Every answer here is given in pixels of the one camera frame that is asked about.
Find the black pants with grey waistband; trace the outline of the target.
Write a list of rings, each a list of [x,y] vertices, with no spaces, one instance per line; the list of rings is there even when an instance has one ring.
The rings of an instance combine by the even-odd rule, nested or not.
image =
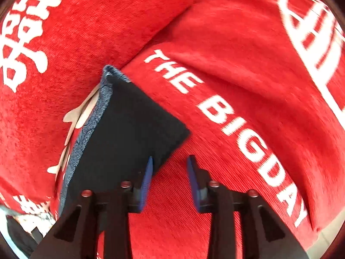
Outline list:
[[[153,160],[157,172],[190,135],[180,120],[113,66],[103,68],[99,98],[66,167],[58,212],[83,190],[114,190]]]

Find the red printed pillow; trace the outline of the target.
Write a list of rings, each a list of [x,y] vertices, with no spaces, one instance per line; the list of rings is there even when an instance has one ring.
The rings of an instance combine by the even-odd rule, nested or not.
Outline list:
[[[65,144],[105,64],[125,64],[193,0],[17,0],[1,23],[1,145]]]

